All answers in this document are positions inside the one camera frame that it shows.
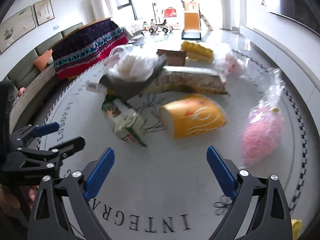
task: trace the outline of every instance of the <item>blue gripper pad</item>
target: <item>blue gripper pad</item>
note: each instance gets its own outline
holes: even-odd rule
[[[83,196],[86,201],[89,201],[90,199],[95,198],[98,195],[102,184],[109,174],[109,171],[111,170],[114,162],[115,154],[112,149],[107,148],[106,153],[98,161],[97,166],[93,169],[85,182],[85,192]]]
[[[233,201],[238,195],[236,192],[236,181],[212,146],[207,149],[207,161],[224,195]]]
[[[36,137],[41,137],[59,130],[59,124],[57,122],[49,123],[46,125],[38,126],[32,131]]]

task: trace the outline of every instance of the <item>clear plastic bag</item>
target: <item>clear plastic bag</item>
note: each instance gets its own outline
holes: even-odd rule
[[[118,77],[128,82],[146,81],[152,74],[159,56],[147,49],[132,45],[115,47],[109,57],[119,54],[120,61],[108,70],[108,76]]]
[[[246,74],[245,63],[236,57],[229,44],[217,44],[213,52],[214,68],[221,72],[224,79],[229,73],[234,73],[237,76]]]
[[[284,83],[280,69],[270,69],[266,77],[261,73],[260,84],[265,96],[251,109],[249,122],[243,132],[243,163],[248,167],[273,152],[281,142],[284,117],[278,103]]]

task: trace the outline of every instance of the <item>barcode tag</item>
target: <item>barcode tag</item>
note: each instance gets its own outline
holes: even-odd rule
[[[104,95],[107,94],[107,88],[106,87],[102,86],[99,83],[90,82],[90,81],[86,82],[86,90],[87,91],[91,91],[91,92],[96,92],[96,93],[99,93],[99,94],[104,94]]]

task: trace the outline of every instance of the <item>tv screen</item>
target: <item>tv screen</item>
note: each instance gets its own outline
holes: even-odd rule
[[[288,18],[320,36],[320,24],[304,0],[266,0],[267,11]]]

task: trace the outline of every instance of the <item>picture frame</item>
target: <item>picture frame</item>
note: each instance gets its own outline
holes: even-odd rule
[[[0,25],[0,53],[36,28],[31,6],[24,8]]]
[[[34,5],[36,19],[38,25],[42,25],[52,19],[54,19],[54,12],[51,4],[51,0],[42,0]]]

